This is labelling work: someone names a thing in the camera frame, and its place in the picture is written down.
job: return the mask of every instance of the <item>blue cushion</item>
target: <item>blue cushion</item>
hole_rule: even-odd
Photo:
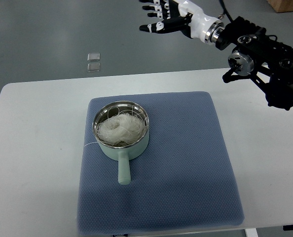
[[[149,116],[149,145],[130,161],[120,185],[118,163],[97,143],[84,147],[78,199],[81,235],[129,234],[240,225],[244,214],[218,117],[207,92],[160,93],[90,101],[84,145],[96,142],[95,114],[129,100]]]

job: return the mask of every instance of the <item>cardboard box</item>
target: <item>cardboard box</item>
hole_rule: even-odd
[[[276,12],[293,11],[293,0],[267,0]]]

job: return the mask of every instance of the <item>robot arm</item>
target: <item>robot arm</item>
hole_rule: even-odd
[[[141,31],[170,33],[181,31],[189,38],[200,38],[209,45],[223,50],[236,45],[228,57],[230,70],[223,75],[228,83],[251,79],[264,93],[269,106],[289,110],[293,106],[293,48],[277,41],[276,36],[266,35],[266,29],[242,17],[235,20],[229,16],[224,3],[219,0],[223,13],[230,23],[223,27],[219,19],[204,14],[203,10],[188,0],[140,0],[149,2],[145,10],[157,9],[162,21],[140,26]],[[264,83],[258,73],[270,77]]]

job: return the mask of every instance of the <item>pan handle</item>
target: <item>pan handle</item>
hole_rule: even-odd
[[[127,185],[131,182],[128,153],[121,151],[118,153],[118,182]]]

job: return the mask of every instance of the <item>gray floor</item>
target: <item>gray floor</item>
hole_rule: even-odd
[[[218,16],[218,0],[194,0]],[[242,16],[293,47],[293,12],[275,13],[266,0],[225,0]],[[139,31],[146,17],[138,0],[0,0],[0,91],[12,82],[102,77],[228,67],[233,46],[219,51],[180,32]],[[87,72],[87,54],[101,54],[101,71]],[[282,227],[258,229],[260,237],[293,237]],[[243,237],[244,231],[201,237]]]

